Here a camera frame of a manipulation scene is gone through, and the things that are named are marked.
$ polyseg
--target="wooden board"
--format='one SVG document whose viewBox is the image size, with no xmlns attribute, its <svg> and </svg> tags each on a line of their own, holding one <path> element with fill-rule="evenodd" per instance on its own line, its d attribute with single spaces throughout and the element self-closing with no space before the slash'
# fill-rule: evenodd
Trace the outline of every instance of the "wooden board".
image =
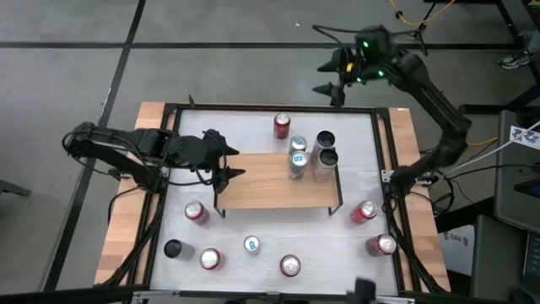
<svg viewBox="0 0 540 304">
<path fill-rule="evenodd" d="M 227 157 L 231 168 L 246 173 L 229 181 L 218 196 L 220 209 L 322 208 L 339 205 L 335 174 L 317 182 L 311 176 L 311 164 L 304 178 L 289 178 L 287 154 L 233 155 Z"/>
<path fill-rule="evenodd" d="M 136 127 L 158 128 L 161 123 L 164 106 L 165 104 L 161 102 L 144 102 L 138 114 Z M 416 135 L 413 129 L 411 114 L 408 109 L 392 108 L 389 110 L 398 162 L 400 165 L 410 165 L 420 157 L 418 146 L 416 145 Z M 386 130 L 382 123 L 379 125 L 382 127 L 380 128 L 381 138 L 384 139 L 386 138 Z M 388 164 L 387 167 L 390 167 L 388 143 L 382 140 L 382 146 L 385 161 Z M 119 192 L 128 189 L 130 186 L 128 183 L 129 181 L 122 181 Z M 423 187 L 415 187 L 413 191 L 429 196 L 427 190 Z M 96 272 L 95 283 L 100 283 L 108 279 L 131 251 L 135 242 L 134 235 L 137 232 L 143 199 L 143 192 L 137 191 L 116 201 L 111 224 L 105 238 L 105 245 L 101 253 L 100 266 Z M 450 290 L 430 203 L 424 198 L 413 194 L 406 197 L 405 203 L 408 208 L 408 218 L 413 235 L 414 248 L 418 258 L 425 265 L 428 272 L 435 277 L 439 285 Z M 407 259 L 403 254 L 401 254 L 401 262 L 405 289 L 412 290 L 410 270 Z M 142 277 L 143 271 L 143 264 L 139 264 L 138 278 Z"/>
<path fill-rule="evenodd" d="M 391 131 L 397 152 L 397 163 L 400 166 L 411 165 L 420 159 L 411 113 L 409 109 L 405 108 L 391 108 L 389 112 Z M 382 120 L 379 121 L 379 129 L 381 138 L 383 138 L 382 149 L 385 156 L 385 165 L 386 168 L 392 168 L 390 150 L 388 149 L 387 141 L 384 140 L 386 138 L 386 130 Z M 429 197 L 426 187 L 415 186 L 411 191 Z M 450 290 L 450 282 L 446 274 L 445 260 L 440 250 L 439 234 L 435 226 L 431 203 L 418 195 L 409 194 L 405 198 L 405 204 L 407 206 L 408 221 L 413 235 L 413 245 L 416 255 L 437 283 L 442 288 Z M 395 216 L 397 217 L 397 223 L 401 226 L 399 213 L 396 212 Z M 412 290 L 411 270 L 408 265 L 407 256 L 405 256 L 402 250 L 400 250 L 400 259 L 405 290 Z M 423 283 L 422 290 L 428 292 Z"/>
</svg>

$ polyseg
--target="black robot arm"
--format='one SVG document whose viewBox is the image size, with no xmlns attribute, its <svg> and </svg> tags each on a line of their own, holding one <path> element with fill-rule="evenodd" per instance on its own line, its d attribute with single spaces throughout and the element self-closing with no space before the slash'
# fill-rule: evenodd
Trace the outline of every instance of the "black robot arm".
<svg viewBox="0 0 540 304">
<path fill-rule="evenodd" d="M 432 154 L 410 166 L 398 167 L 391 175 L 391 195 L 403 198 L 410 193 L 417 177 L 456 163 L 467 148 L 466 136 L 471 122 L 431 82 L 420 57 L 393 44 L 392 34 L 383 26 L 348 32 L 356 33 L 356 53 L 348 47 L 339 48 L 332 54 L 330 62 L 317 69 L 319 72 L 337 72 L 338 85 L 323 85 L 314 91 L 330 96 L 331 105 L 340 107 L 345 102 L 345 85 L 387 79 L 390 84 L 409 93 L 442 129 L 442 137 Z"/>
<path fill-rule="evenodd" d="M 124 132 L 84 122 L 64 136 L 62 146 L 76 160 L 80 157 L 96 158 L 113 166 L 109 173 L 118 179 L 124 174 L 131 175 L 140 188 L 152 193 L 159 193 L 168 183 L 163 167 L 189 169 L 199 178 L 199 182 L 169 184 L 212 185 L 216 193 L 221 193 L 230 178 L 245 171 L 228 166 L 222 168 L 219 158 L 240 152 L 230 148 L 218 131 L 210 129 L 203 133 L 202 138 L 197 138 L 160 129 L 140 128 Z M 138 161 L 119 150 L 132 153 Z M 212 172 L 212 178 L 203 180 L 198 170 Z"/>
<path fill-rule="evenodd" d="M 384 64 L 383 73 L 391 84 L 409 93 L 442 129 L 433 152 L 410 166 L 399 166 L 391 176 L 391 192 L 397 197 L 409 194 L 415 179 L 425 172 L 451 166 L 467 148 L 467 131 L 471 121 L 441 94 L 431 82 L 428 69 L 416 54 L 402 53 L 394 62 Z"/>
</svg>

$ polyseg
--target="can lid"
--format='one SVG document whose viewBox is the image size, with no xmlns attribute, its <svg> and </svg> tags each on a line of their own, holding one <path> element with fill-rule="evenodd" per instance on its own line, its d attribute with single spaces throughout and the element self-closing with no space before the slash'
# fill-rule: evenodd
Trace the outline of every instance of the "can lid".
<svg viewBox="0 0 540 304">
<path fill-rule="evenodd" d="M 320 131 L 317 134 L 317 142 L 323 147 L 332 147 L 336 142 L 336 137 L 330 131 Z"/>
<path fill-rule="evenodd" d="M 204 269 L 208 269 L 208 270 L 212 270 L 218 267 L 218 264 L 219 264 L 218 251 L 213 248 L 205 249 L 201 253 L 200 263 Z"/>
<path fill-rule="evenodd" d="M 324 149 L 319 156 L 321 163 L 326 166 L 334 166 L 338 162 L 338 153 L 335 149 Z"/>
<path fill-rule="evenodd" d="M 178 240 L 169 240 L 165 244 L 163 251 L 165 252 L 165 256 L 167 256 L 167 258 L 175 258 L 182 251 L 182 243 Z"/>
<path fill-rule="evenodd" d="M 287 276 L 295 276 L 300 272 L 300 260 L 294 255 L 286 255 L 281 259 L 281 271 Z"/>
<path fill-rule="evenodd" d="M 244 248 L 248 252 L 254 252 L 259 248 L 259 240 L 254 236 L 248 236 L 244 240 Z"/>
<path fill-rule="evenodd" d="M 396 250 L 397 244 L 393 237 L 388 235 L 379 236 L 379 248 L 386 254 L 393 253 Z"/>
<path fill-rule="evenodd" d="M 279 124 L 287 124 L 290 122 L 290 117 L 287 114 L 279 113 L 273 120 Z"/>
<path fill-rule="evenodd" d="M 308 161 L 307 154 L 304 151 L 294 152 L 290 159 L 293 161 L 295 166 L 305 166 L 307 165 Z"/>
<path fill-rule="evenodd" d="M 292 139 L 290 139 L 290 144 L 294 149 L 305 149 L 307 142 L 305 141 L 305 138 L 295 135 Z"/>
<path fill-rule="evenodd" d="M 377 205 L 369 200 L 365 200 L 364 202 L 360 203 L 360 210 L 362 210 L 362 213 L 369 217 L 375 217 L 377 215 Z"/>
<path fill-rule="evenodd" d="M 186 216 L 192 220 L 197 219 L 203 212 L 203 206 L 198 201 L 186 205 Z"/>
</svg>

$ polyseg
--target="wooden table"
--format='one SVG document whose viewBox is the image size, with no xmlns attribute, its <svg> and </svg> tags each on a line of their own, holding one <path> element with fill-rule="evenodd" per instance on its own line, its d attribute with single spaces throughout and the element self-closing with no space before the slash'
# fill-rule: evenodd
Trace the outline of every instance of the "wooden table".
<svg viewBox="0 0 540 304">
<path fill-rule="evenodd" d="M 138 113 L 135 128 L 159 128 L 161 124 L 165 103 L 144 102 Z M 416 161 L 420 155 L 416 144 L 416 135 L 413 129 L 413 121 L 408 109 L 389 109 L 391 132 L 397 152 L 399 165 L 410 165 Z M 382 138 L 382 149 L 385 158 L 386 168 L 392 168 L 390 162 L 389 145 L 386 141 L 386 130 L 383 120 L 379 121 L 379 128 Z M 133 180 L 122 180 L 118 192 L 135 187 Z M 416 193 L 426 196 L 428 191 L 425 187 L 416 186 L 413 188 Z M 96 272 L 95 283 L 107 280 L 122 263 L 122 260 L 129 254 L 135 243 L 138 225 L 143 207 L 144 191 L 134 191 L 116 200 L 112 211 L 109 230 L 105 237 L 105 245 L 101 253 L 100 264 Z M 157 196 L 153 198 L 154 207 L 157 203 Z M 433 211 L 430 203 L 420 196 L 411 194 L 405 198 L 408 210 L 408 219 L 413 236 L 413 245 L 418 258 L 425 268 L 436 279 L 436 281 L 446 290 L 450 290 L 450 285 L 446 275 L 445 262 L 440 250 L 439 237 L 435 227 Z M 153 209 L 150 210 L 148 221 L 153 216 Z M 147 250 L 141 254 L 140 261 L 146 261 Z M 401 252 L 401 263 L 403 279 L 406 290 L 412 290 L 412 279 L 408 261 Z M 135 274 L 135 283 L 143 282 L 143 272 L 146 263 L 139 263 Z"/>
</svg>

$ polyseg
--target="silver soda can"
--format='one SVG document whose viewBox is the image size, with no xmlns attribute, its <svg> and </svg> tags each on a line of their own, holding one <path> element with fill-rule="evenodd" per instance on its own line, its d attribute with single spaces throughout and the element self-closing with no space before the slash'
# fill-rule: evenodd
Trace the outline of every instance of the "silver soda can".
<svg viewBox="0 0 540 304">
<path fill-rule="evenodd" d="M 396 248 L 396 240 L 386 234 L 372 237 L 365 243 L 365 249 L 373 257 L 393 254 Z"/>
<path fill-rule="evenodd" d="M 282 274 L 288 277 L 294 277 L 300 272 L 300 260 L 292 254 L 286 255 L 281 259 L 279 267 Z"/>
<path fill-rule="evenodd" d="M 199 201 L 193 201 L 186 205 L 186 217 L 197 225 L 204 225 L 208 222 L 210 214 Z"/>
<path fill-rule="evenodd" d="M 350 216 L 354 223 L 364 224 L 366 221 L 377 216 L 377 205 L 369 200 L 365 200 L 351 211 Z"/>
<path fill-rule="evenodd" d="M 257 239 L 255 236 L 248 236 L 244 240 L 244 249 L 249 254 L 258 254 L 261 251 L 261 244 L 259 243 L 259 239 Z"/>
<path fill-rule="evenodd" d="M 295 181 L 302 179 L 307 163 L 308 157 L 304 151 L 294 152 L 289 159 L 289 177 Z"/>
<path fill-rule="evenodd" d="M 322 182 L 328 179 L 338 164 L 338 153 L 334 149 L 323 149 L 318 157 L 311 160 L 313 177 Z"/>
<path fill-rule="evenodd" d="M 178 240 L 169 240 L 163 251 L 167 258 L 178 258 L 185 261 L 192 259 L 195 255 L 195 248 L 192 245 Z"/>
<path fill-rule="evenodd" d="M 317 134 L 315 143 L 313 143 L 313 150 L 311 151 L 311 159 L 314 160 L 319 157 L 321 150 L 329 149 L 336 143 L 336 137 L 330 131 L 320 131 Z"/>
<path fill-rule="evenodd" d="M 289 144 L 289 157 L 296 151 L 304 151 L 305 148 L 307 148 L 307 141 L 305 141 L 305 138 L 299 135 L 293 136 L 293 138 L 290 139 Z"/>
<path fill-rule="evenodd" d="M 225 255 L 214 248 L 204 249 L 199 258 L 201 267 L 206 270 L 220 270 L 225 263 Z"/>
</svg>

